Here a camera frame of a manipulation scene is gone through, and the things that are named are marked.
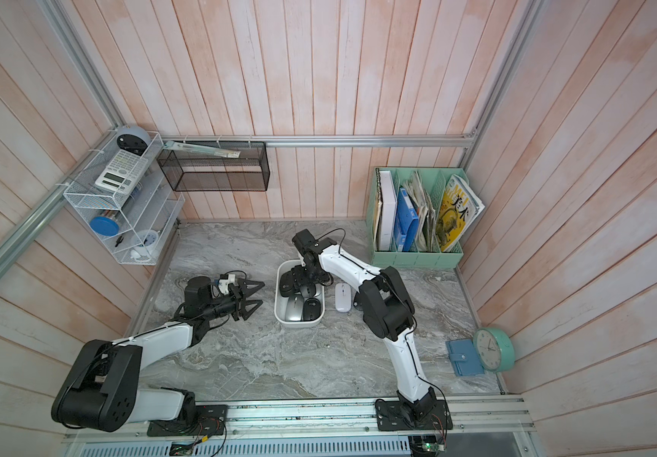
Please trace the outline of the black mouse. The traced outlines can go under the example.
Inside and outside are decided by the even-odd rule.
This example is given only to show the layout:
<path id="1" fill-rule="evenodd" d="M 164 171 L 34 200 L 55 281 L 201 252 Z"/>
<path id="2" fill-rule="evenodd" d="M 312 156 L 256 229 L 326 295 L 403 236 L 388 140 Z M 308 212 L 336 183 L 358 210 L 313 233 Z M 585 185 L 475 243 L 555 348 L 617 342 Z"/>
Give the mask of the black mouse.
<path id="1" fill-rule="evenodd" d="M 296 285 L 292 270 L 287 270 L 280 275 L 278 290 L 282 297 L 290 297 L 296 294 Z"/>
<path id="2" fill-rule="evenodd" d="M 309 283 L 304 284 L 299 288 L 299 291 L 305 300 L 315 297 L 317 289 L 316 285 Z"/>
<path id="3" fill-rule="evenodd" d="M 321 317 L 322 312 L 323 312 L 323 305 L 319 299 L 315 297 L 306 299 L 303 304 L 302 321 L 303 322 L 316 321 Z"/>

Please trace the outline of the silver mouse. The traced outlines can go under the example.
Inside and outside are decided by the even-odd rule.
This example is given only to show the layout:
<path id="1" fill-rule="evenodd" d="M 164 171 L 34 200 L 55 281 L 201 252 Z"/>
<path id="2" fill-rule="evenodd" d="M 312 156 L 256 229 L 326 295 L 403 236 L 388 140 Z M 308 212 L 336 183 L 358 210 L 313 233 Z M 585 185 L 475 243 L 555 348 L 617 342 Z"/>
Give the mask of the silver mouse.
<path id="1" fill-rule="evenodd" d="M 284 320 L 287 322 L 301 322 L 305 299 L 300 293 L 290 296 L 286 302 Z"/>

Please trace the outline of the white mouse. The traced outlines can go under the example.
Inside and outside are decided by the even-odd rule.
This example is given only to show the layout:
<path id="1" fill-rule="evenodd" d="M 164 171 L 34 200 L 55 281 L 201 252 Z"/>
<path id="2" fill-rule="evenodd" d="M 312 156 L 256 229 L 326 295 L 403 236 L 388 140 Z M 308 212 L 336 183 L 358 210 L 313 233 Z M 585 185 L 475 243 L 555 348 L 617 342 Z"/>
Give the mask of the white mouse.
<path id="1" fill-rule="evenodd" d="M 348 313 L 352 308 L 352 290 L 346 283 L 339 283 L 335 286 L 335 309 L 341 313 Z"/>

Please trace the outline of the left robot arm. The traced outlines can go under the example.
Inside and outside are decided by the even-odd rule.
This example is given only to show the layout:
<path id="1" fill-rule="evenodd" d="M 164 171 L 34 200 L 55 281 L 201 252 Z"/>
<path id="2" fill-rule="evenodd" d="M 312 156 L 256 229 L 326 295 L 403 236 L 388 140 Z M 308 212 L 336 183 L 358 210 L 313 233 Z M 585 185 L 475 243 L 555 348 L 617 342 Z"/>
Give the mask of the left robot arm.
<path id="1" fill-rule="evenodd" d="M 166 324 L 122 339 L 92 340 L 80 350 L 51 408 L 54 422 L 79 430 L 114 432 L 150 422 L 175 433 L 199 429 L 195 394 L 178 388 L 141 388 L 140 373 L 153 363 L 192 348 L 229 319 L 247 320 L 265 286 L 228 272 L 214 282 L 191 278 L 184 300 Z"/>

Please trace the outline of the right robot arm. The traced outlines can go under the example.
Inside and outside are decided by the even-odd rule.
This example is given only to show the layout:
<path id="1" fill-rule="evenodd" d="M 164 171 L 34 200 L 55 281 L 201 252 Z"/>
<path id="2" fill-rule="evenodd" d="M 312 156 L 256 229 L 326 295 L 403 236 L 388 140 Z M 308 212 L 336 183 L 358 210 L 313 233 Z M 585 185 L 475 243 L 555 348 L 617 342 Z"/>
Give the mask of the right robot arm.
<path id="1" fill-rule="evenodd" d="M 431 416 L 437 388 L 426 379 L 416 344 L 415 308 L 396 268 L 378 268 L 345 252 L 331 239 L 297 246 L 310 272 L 338 277 L 356 290 L 363 321 L 389 352 L 397 377 L 399 407 L 410 425 Z"/>

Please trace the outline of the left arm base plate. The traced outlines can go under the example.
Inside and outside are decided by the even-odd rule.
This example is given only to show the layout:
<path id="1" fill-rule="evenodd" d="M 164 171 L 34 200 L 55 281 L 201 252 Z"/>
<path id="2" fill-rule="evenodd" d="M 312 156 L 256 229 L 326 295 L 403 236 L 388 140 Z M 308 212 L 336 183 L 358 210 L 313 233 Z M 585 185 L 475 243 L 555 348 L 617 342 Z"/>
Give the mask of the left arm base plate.
<path id="1" fill-rule="evenodd" d="M 195 437 L 223 435 L 227 419 L 227 405 L 187 407 L 174 420 L 149 422 L 149 437 Z"/>

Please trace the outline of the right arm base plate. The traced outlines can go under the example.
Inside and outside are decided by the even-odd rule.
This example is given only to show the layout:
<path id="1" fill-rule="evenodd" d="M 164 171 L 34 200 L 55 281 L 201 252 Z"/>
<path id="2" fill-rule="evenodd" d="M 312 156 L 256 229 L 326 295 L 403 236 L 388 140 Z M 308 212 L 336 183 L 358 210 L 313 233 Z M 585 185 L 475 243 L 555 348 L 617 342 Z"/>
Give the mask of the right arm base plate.
<path id="1" fill-rule="evenodd" d="M 377 399 L 374 409 L 380 431 L 453 429 L 450 411 L 442 399 L 427 398 L 416 405 L 410 405 L 404 400 Z"/>

